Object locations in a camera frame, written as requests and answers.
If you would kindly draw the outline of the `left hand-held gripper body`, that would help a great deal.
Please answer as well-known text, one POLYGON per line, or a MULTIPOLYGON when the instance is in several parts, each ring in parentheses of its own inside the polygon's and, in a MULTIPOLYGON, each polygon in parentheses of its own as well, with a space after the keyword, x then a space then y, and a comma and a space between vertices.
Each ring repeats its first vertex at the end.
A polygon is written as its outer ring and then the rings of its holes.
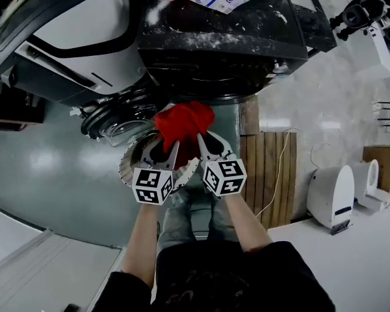
POLYGON ((174 187, 173 170, 143 162, 133 170, 132 190, 138 203, 162 205, 174 187))

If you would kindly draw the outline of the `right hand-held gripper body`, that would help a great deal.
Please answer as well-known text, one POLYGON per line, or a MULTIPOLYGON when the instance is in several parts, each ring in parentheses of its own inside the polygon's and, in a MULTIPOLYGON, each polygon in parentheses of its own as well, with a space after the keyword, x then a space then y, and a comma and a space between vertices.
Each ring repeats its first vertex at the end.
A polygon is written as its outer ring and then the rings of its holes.
POLYGON ((246 178, 244 163, 234 154, 231 154, 228 159, 217 159, 205 163, 203 182, 216 197, 239 194, 246 178))

